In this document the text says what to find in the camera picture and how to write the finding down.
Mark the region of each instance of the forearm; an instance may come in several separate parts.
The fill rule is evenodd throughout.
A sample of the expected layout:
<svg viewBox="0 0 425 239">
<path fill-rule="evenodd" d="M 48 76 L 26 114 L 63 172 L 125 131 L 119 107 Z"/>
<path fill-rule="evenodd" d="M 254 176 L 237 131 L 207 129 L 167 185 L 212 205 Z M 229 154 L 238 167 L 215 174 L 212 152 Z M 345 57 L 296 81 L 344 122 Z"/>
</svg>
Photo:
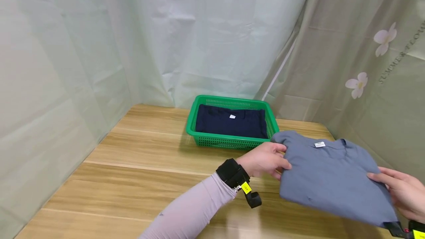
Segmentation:
<svg viewBox="0 0 425 239">
<path fill-rule="evenodd" d="M 139 239 L 195 238 L 236 192 L 214 173 L 167 206 Z"/>
</svg>

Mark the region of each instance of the yellow tag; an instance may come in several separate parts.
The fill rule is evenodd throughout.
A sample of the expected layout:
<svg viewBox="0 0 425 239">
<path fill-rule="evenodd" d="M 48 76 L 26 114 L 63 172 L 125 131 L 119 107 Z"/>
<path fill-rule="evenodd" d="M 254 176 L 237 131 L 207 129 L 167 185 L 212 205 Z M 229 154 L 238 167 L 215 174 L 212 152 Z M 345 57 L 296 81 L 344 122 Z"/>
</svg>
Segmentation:
<svg viewBox="0 0 425 239">
<path fill-rule="evenodd" d="M 249 192 L 252 191 L 251 186 L 249 186 L 247 182 L 243 183 L 241 185 L 241 188 L 243 189 L 243 191 L 245 192 L 245 194 L 248 194 Z"/>
<path fill-rule="evenodd" d="M 417 230 L 413 230 L 414 239 L 425 239 L 425 233 Z"/>
</svg>

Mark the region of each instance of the flower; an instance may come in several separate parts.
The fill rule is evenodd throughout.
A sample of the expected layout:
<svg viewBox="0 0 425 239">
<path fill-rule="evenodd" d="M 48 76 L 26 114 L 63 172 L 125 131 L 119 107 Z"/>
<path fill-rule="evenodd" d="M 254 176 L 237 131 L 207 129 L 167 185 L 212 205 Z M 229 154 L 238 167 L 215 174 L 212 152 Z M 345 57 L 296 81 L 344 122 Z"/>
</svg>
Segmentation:
<svg viewBox="0 0 425 239">
<path fill-rule="evenodd" d="M 375 52 L 375 55 L 378 57 L 385 54 L 388 51 L 388 44 L 396 38 L 397 30 L 395 29 L 396 23 L 394 22 L 388 32 L 386 30 L 380 30 L 375 34 L 373 40 L 381 44 Z"/>
<path fill-rule="evenodd" d="M 367 74 L 366 72 L 361 72 L 357 76 L 356 79 L 350 79 L 346 82 L 346 87 L 350 89 L 354 89 L 351 92 L 351 96 L 353 99 L 360 98 L 360 96 L 363 94 L 363 88 L 367 84 Z"/>
</svg>

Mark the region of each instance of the shirt label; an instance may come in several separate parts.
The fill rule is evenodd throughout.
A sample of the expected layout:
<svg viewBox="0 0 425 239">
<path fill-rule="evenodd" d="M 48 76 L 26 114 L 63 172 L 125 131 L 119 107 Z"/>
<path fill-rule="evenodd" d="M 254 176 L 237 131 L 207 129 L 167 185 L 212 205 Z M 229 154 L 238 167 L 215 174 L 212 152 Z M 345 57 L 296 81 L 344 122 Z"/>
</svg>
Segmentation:
<svg viewBox="0 0 425 239">
<path fill-rule="evenodd" d="M 320 141 L 314 144 L 316 148 L 326 147 L 325 142 Z"/>
</svg>

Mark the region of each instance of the table surface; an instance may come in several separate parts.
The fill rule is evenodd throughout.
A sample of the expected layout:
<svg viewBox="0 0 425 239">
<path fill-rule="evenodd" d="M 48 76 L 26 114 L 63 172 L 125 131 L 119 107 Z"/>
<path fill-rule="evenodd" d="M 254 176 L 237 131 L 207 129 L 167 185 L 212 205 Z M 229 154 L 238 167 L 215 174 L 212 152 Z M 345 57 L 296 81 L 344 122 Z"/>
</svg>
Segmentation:
<svg viewBox="0 0 425 239">
<path fill-rule="evenodd" d="M 17 239 L 137 238 L 176 197 L 240 150 L 196 146 L 188 110 L 135 105 L 40 209 Z M 313 122 L 277 120 L 280 130 L 333 140 Z M 199 238 L 384 239 L 388 231 L 279 197 L 279 182 L 252 178 L 263 205 L 243 196 L 220 209 Z"/>
</svg>

